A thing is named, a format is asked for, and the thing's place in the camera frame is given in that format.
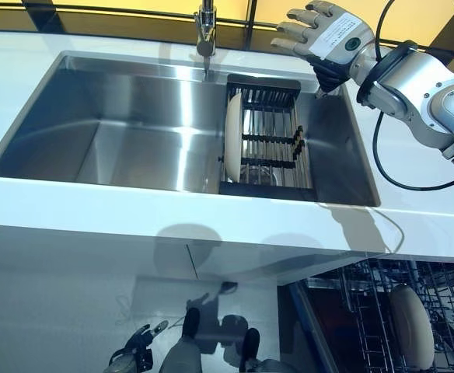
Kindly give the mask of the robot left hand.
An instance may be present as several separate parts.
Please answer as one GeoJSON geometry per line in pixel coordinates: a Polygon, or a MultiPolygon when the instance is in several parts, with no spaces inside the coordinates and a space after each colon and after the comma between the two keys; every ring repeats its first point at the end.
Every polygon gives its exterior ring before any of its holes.
{"type": "Polygon", "coordinates": [[[127,341],[124,351],[131,355],[134,363],[134,372],[145,372],[152,369],[154,361],[152,356],[151,344],[153,340],[162,333],[169,322],[161,321],[157,326],[151,327],[149,324],[138,329],[127,341]]]}

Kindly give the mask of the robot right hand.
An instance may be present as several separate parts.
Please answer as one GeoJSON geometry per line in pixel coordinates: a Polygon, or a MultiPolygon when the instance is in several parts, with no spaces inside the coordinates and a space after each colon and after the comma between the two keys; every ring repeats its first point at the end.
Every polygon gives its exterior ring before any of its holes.
{"type": "Polygon", "coordinates": [[[311,1],[287,12],[277,25],[283,37],[271,46],[308,62],[320,91],[329,93],[351,77],[351,65],[362,48],[374,42],[371,27],[356,15],[326,1],[311,1]]]}

